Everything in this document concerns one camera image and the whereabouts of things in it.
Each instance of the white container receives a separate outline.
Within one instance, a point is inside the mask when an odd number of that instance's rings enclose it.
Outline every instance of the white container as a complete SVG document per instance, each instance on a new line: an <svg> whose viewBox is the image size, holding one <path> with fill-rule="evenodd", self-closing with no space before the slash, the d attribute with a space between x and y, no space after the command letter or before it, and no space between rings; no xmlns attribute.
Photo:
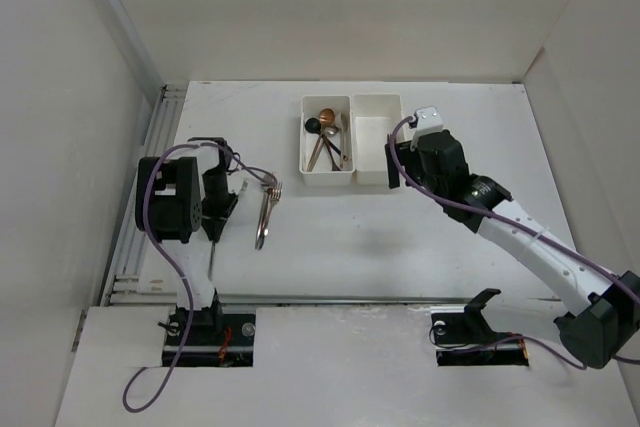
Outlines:
<svg viewBox="0 0 640 427"><path fill-rule="evenodd" d="M387 158L384 146L387 135L404 118L398 94L356 94L351 102L351 125L354 133L353 157L356 181L362 185L386 185ZM404 141L404 129L397 142Z"/></svg>
<svg viewBox="0 0 640 427"><path fill-rule="evenodd" d="M302 97L302 115L300 116L300 173L304 183L309 187L329 187L329 186L347 186L351 183L353 177L353 141L351 132L353 129L348 128L345 131L345 146L341 145L340 133L331 137L329 140L333 142L336 147L349 156L349 161L343 166L343 170L340 172L331 171L331 161L329 160L329 154L324 146L318 157L318 161L312 172L307 172L307 165L313 148L316 145L318 136L308 133L304 128L304 123L311 117L318 117L322 109L331 109L335 112L336 116L340 114L346 114L347 118L350 118L351 103L349 97L345 95L305 95ZM340 157L333 152L333 158L336 163L340 165Z"/></svg>

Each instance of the cable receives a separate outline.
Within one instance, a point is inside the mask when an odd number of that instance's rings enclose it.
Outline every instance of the cable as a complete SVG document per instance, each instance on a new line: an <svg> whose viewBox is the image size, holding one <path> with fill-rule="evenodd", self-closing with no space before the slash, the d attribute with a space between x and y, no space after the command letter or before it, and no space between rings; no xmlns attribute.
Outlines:
<svg viewBox="0 0 640 427"><path fill-rule="evenodd" d="M464 210L466 212L471 212L472 214L482 215L483 217L489 217L491 219L496 219L496 220L498 220L500 222L503 222L505 224L511 225L512 227L515 227L516 229L519 229L519 230L521 230L523 232L526 232L527 234L529 234L532 237L539 235L539 232L536 232L535 230L531 229L530 227L527 227L526 225L523 225L523 224L521 224L519 222L516 222L515 220L509 219L508 217L504 217L504 216L502 216L500 214L496 214L495 212L492 212L490 210L484 210L484 209L480 209L480 208L477 208L477 207L472 207L470 205L461 204L459 202L454 202L453 200L449 200L449 199L445 199L444 197L440 197L440 196L434 194L433 192L430 192L428 189L424 188L423 186L418 184L415 180L413 180L409 176L409 174L407 174L407 172L404 170L404 168L402 167L402 164L400 164L400 160L398 159L398 153L396 152L396 149L395 149L396 138L398 137L398 132L400 132L400 129L402 129L402 127L405 124L408 124L409 122L412 122L413 120L414 120L413 116L405 117L404 119L402 119L398 123L398 125L395 126L395 128L393 129L393 131L391 132L391 135L389 137L389 144L390 144L389 145L389 152L391 153L391 159L393 160L393 164L395 165L395 167L398 170L398 172L400 173L400 175L402 175L402 177L406 180L406 182L407 182L407 184L409 186L411 186L414 189L416 189L422 195L425 195L425 196L429 197L430 199L436 201L440 205L446 205L446 206L449 206L449 207L454 207L454 208L457 208L457 209L460 209L460 210ZM578 262L581 262L584 265L586 265L587 267L589 267L590 269L594 270L595 272L600 274L602 277L607 279L609 282L614 284L616 287L618 287L620 290L622 290L625 294L627 294L631 298L631 300L633 300L633 302L636 305L640 306L640 297L638 297L631 289L629 289L629 287L624 285L618 279L618 277L616 277L615 275L607 272L607 270L605 270L604 268L602 268L601 266L599 266L595 262L587 259L582 254L579 254L578 252L575 252L575 251L569 249L568 247L565 247L564 245L556 242L553 239L550 239L549 237L546 237L544 235L539 235L538 239L541 240L542 242L544 242L545 244L550 245L551 247L555 248L556 250L562 252L563 254L567 255L568 257L571 257L572 259L577 260ZM516 339L529 340L529 341L531 341L531 342L533 342L535 344L540 345L541 347L543 347L547 351L551 352L556 357L562 359L563 361L565 361L567 364L571 365L572 367L575 367L575 368L581 369L581 370L585 370L586 369L586 366L580 366L579 364L576 364L576 363L572 362L571 360L569 360L568 358L564 357L559 352L555 351L553 348L551 348L548 345L546 345L544 342L541 342L541 341L539 341L537 339L534 339L532 337L527 337L527 336L524 336L524 335L515 335L515 336L512 336L512 337L507 337L506 339L499 340L498 342L494 342L493 344L489 344L489 345L486 345L486 346L474 347L472 349L462 349L461 352L475 352L475 351L478 351L478 350L486 349L486 348L492 347L494 345L500 345L500 344L502 344L504 342L508 342L510 340L516 340ZM624 362L624 363L633 364L633 365L640 365L640 360L627 359L627 358L619 357L619 356L614 356L614 359L618 360L619 362Z"/></svg>
<svg viewBox="0 0 640 427"><path fill-rule="evenodd" d="M138 370L138 372L136 372L133 375L133 377L131 377L131 379L129 380L129 382L125 386L124 392L122 393L122 405L124 406L124 408L125 408L125 410L127 412L130 412L132 414L137 414L137 413L142 412L144 410L147 410L149 407L151 407L153 405L153 403L156 400L158 400L158 398L160 397L160 394L162 394L162 391L167 386L167 383L169 382L169 379L171 378L171 374L173 374L173 370L175 369L176 365L178 364L178 361L180 360L180 356L182 355L182 352L184 350L184 346L185 346L185 344L187 342L187 338L189 337L189 332L191 331L191 325L193 324L193 316L194 316L194 313L195 313L194 312L194 307L193 307L193 305L194 305L193 291L191 290L191 286L189 285L189 281L187 280L185 272L182 270L180 265L178 265L178 263L173 259L173 257L171 257L171 255L166 250L164 250L164 248L162 247L162 244L160 244L160 242L158 242L155 239L155 237L153 236L153 233L151 231L151 224L149 222L149 201L151 200L151 193L153 192L153 183L154 183L154 181L156 179L156 176L158 175L158 172L160 171L160 168L162 167L162 164L167 160L167 158L171 154L173 154L177 150L197 149L199 147L205 147L205 146L206 147L213 147L213 148L218 149L218 150L225 150L225 151L231 152L232 155L233 155L233 151L231 151L229 148L224 148L224 147L222 147L222 146L220 146L220 145L218 145L216 143L213 143L213 142L202 142L201 144L179 144L179 145L175 145L175 146L167 149L167 151L164 152L160 156L160 158L158 159L156 164L153 166L153 169L151 170L151 174L149 175L149 180L147 182L147 186L145 188L144 199L142 201L142 223L144 225L144 231L147 234L147 237L149 239L149 242L151 242L151 245L153 245L155 247L155 249L158 252L160 252L160 255L162 255L162 257L165 258L165 260L169 263L169 265L173 268L173 270L176 271L176 273L178 274L179 279L182 281L182 284L184 285L184 289L185 289L185 291L187 293L187 300L189 302L189 314L187 315L187 323L185 324L184 331L182 333L182 338L180 339L180 344L178 345L178 349L176 350L176 353L173 356L173 360L169 364L169 370L167 370L167 373L165 374L164 379L162 379L162 382L160 383L160 387L158 387L158 390L156 391L155 394L153 394L151 399L146 404L143 404L140 407L132 407L129 404L129 400L127 399L127 397L129 396L129 390L131 389L131 386L133 385L135 380L145 370L147 370L149 367L142 367L140 370ZM247 167L240 160L239 156L237 158L234 157L234 159L238 163L238 167L237 168L242 168L242 170L247 171L249 174L251 174L253 177L258 179L260 182L265 182L265 178L260 177L255 172L263 173L263 174L265 174L265 176L271 177L273 183L277 183L276 177L273 174L271 174L270 172L267 172L267 171L262 170L262 169L258 169L256 167Z"/></svg>

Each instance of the silver fork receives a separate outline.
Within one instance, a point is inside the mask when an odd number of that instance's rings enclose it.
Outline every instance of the silver fork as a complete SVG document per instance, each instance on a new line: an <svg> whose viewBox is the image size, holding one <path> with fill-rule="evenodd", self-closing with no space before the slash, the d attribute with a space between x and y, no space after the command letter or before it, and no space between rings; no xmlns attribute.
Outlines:
<svg viewBox="0 0 640 427"><path fill-rule="evenodd" d="M282 182L278 182L275 187L267 187L262 201L260 219L258 220L258 233L256 235L256 250L261 250L264 239L269 234L269 219L273 207L280 202L282 197Z"/></svg>

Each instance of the wall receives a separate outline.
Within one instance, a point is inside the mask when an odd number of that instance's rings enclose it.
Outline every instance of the wall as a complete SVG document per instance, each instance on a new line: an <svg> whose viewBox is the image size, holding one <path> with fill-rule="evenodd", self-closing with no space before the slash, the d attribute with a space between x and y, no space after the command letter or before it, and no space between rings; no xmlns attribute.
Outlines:
<svg viewBox="0 0 640 427"><path fill-rule="evenodd" d="M574 239L617 272L640 272L638 32L640 0L571 0L525 78ZM640 370L623 374L640 412Z"/></svg>
<svg viewBox="0 0 640 427"><path fill-rule="evenodd" d="M122 0L167 82L520 80L568 0Z"/></svg>
<svg viewBox="0 0 640 427"><path fill-rule="evenodd" d="M52 425L141 90L91 0L0 0L0 424Z"/></svg>

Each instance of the black ladle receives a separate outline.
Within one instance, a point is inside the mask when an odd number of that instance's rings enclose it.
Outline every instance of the black ladle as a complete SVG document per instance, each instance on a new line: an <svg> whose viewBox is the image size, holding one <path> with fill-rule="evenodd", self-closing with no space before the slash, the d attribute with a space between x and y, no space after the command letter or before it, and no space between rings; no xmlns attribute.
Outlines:
<svg viewBox="0 0 640 427"><path fill-rule="evenodd" d="M322 135L322 124L315 117L311 117L304 123L304 130L306 130L310 134ZM340 152L340 149L336 147L336 144L331 142L326 136L325 139L329 143L329 147L331 147L331 149L334 150L336 154L342 155L342 152ZM346 155L344 156L344 160L345 162L348 161Z"/></svg>

